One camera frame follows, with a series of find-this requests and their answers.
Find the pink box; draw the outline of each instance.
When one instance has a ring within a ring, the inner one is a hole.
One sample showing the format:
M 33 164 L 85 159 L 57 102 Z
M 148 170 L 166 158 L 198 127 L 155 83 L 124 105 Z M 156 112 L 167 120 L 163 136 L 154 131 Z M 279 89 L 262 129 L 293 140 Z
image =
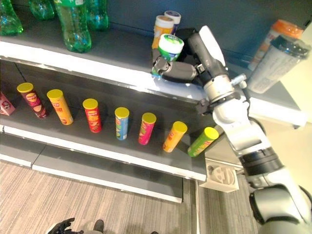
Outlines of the pink box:
M 0 114 L 6 116 L 9 116 L 15 110 L 12 103 L 10 103 L 10 101 L 5 97 L 5 95 L 2 92 L 0 93 L 0 106 L 1 106 Z

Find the blue chip canister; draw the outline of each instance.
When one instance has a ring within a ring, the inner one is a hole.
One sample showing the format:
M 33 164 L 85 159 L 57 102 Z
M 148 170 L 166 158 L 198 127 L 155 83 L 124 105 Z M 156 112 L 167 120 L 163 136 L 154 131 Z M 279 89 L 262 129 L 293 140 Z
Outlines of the blue chip canister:
M 127 138 L 129 110 L 125 107 L 115 109 L 116 116 L 116 137 L 118 140 Z

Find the plastic bottle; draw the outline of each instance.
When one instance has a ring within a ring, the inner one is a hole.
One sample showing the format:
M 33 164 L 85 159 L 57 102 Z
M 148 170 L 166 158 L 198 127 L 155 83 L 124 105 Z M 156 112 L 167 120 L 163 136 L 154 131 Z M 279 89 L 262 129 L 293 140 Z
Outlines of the plastic bottle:
M 249 63 L 248 68 L 253 71 L 257 67 L 265 52 L 268 50 L 271 40 L 277 38 L 279 35 L 299 38 L 302 32 L 303 30 L 297 25 L 279 19 L 271 26 L 269 33 L 267 34 L 265 40 L 256 52 L 253 60 Z
M 10 0 L 0 0 L 0 35 L 12 36 L 22 33 L 23 27 Z
M 268 51 L 247 81 L 248 88 L 264 93 L 300 61 L 307 59 L 311 49 L 302 40 L 278 36 L 271 41 Z
M 85 0 L 87 22 L 91 30 L 105 31 L 109 27 L 107 0 Z
M 91 36 L 84 1 L 54 0 L 54 3 L 67 49 L 78 53 L 88 52 L 91 49 Z
M 38 20 L 50 20 L 54 18 L 53 4 L 50 0 L 29 0 L 31 13 Z

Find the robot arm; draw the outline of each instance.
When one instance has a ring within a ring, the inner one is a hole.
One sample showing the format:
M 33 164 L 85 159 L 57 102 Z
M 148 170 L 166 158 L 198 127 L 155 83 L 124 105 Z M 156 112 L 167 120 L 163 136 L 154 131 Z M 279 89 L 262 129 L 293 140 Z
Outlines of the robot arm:
M 239 157 L 247 181 L 256 190 L 250 194 L 255 219 L 262 224 L 259 233 L 283 233 L 292 230 L 305 233 L 312 228 L 311 208 L 289 171 L 282 165 L 262 129 L 248 117 L 248 107 L 240 100 L 234 86 L 246 88 L 245 75 L 228 77 L 220 47 L 207 26 L 179 32 L 185 42 L 185 55 L 192 55 L 196 64 L 167 62 L 153 51 L 154 68 L 164 79 L 191 83 L 198 78 L 207 94 L 197 111 L 212 113 L 216 124 L 224 130 L 230 145 Z

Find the person's foot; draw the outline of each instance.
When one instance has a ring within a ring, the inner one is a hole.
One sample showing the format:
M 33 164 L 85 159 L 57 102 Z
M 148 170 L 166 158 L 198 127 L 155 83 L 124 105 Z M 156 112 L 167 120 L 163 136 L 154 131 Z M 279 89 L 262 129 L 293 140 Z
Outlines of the person's foot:
M 99 219 L 96 221 L 96 223 L 94 224 L 94 228 L 93 228 L 94 231 L 99 231 L 101 233 L 104 232 L 104 222 L 103 220 Z

